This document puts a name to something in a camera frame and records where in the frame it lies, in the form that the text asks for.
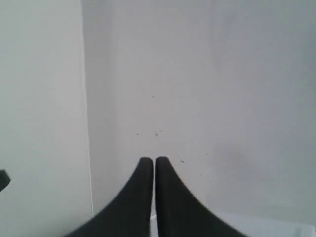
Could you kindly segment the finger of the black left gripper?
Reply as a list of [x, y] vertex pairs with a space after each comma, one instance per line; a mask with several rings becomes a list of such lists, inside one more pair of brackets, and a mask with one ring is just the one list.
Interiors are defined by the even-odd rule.
[[10, 183], [11, 179], [5, 170], [0, 170], [0, 192], [2, 192]]

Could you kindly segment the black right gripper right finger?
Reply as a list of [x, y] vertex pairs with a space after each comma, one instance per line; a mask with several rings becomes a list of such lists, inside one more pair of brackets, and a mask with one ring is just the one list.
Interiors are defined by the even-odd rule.
[[155, 205], [160, 237], [244, 237], [209, 211], [185, 186], [168, 157], [155, 161]]

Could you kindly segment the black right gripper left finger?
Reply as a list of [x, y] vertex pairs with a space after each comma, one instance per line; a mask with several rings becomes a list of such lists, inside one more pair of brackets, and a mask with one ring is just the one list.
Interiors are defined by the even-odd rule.
[[153, 161], [142, 157], [117, 196], [68, 237], [149, 237]]

